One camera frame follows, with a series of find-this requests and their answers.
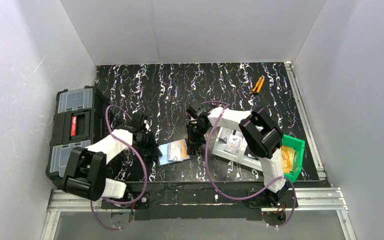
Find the white printed credit card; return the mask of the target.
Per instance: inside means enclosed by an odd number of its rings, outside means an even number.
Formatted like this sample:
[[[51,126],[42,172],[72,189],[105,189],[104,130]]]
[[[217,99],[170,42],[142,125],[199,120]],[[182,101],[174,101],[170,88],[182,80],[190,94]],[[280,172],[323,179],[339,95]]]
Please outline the white printed credit card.
[[[187,154],[187,143],[185,139],[168,143],[169,162],[183,162],[189,159],[190,155]]]

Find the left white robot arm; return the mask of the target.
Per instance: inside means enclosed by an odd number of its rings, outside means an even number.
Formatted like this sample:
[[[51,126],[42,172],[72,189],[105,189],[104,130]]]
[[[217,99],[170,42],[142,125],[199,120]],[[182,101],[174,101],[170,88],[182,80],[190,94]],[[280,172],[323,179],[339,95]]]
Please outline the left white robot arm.
[[[60,189],[91,201],[101,198],[123,199],[127,184],[107,177],[107,165],[121,152],[133,147],[139,159],[162,156],[150,128],[149,117],[135,113],[108,136],[87,147],[74,147]]]

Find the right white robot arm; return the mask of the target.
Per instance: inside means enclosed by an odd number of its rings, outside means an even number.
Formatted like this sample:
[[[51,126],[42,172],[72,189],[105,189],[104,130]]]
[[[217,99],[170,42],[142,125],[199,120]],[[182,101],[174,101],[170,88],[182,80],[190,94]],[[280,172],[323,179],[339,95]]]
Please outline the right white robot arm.
[[[258,157],[264,186],[277,194],[286,183],[281,166],[283,132],[263,109],[239,111],[226,106],[205,107],[194,102],[186,110],[191,120],[187,124],[187,153],[195,155],[206,143],[205,134],[216,127],[239,131],[249,150]]]

